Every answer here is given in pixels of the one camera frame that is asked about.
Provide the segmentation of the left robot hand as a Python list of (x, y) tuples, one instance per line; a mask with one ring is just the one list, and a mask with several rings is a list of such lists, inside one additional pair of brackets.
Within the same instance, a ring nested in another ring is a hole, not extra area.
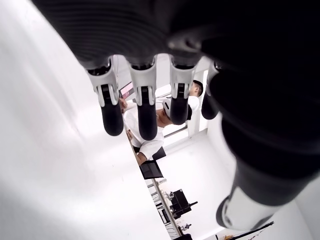
[(182, 123), (192, 70), (210, 58), (202, 104), (221, 113), (236, 159), (230, 195), (217, 223), (254, 230), (320, 174), (320, 3), (317, 0), (36, 0), (87, 70), (105, 131), (123, 128), (109, 57), (133, 73), (140, 131), (156, 134), (154, 57), (171, 58), (172, 121)]

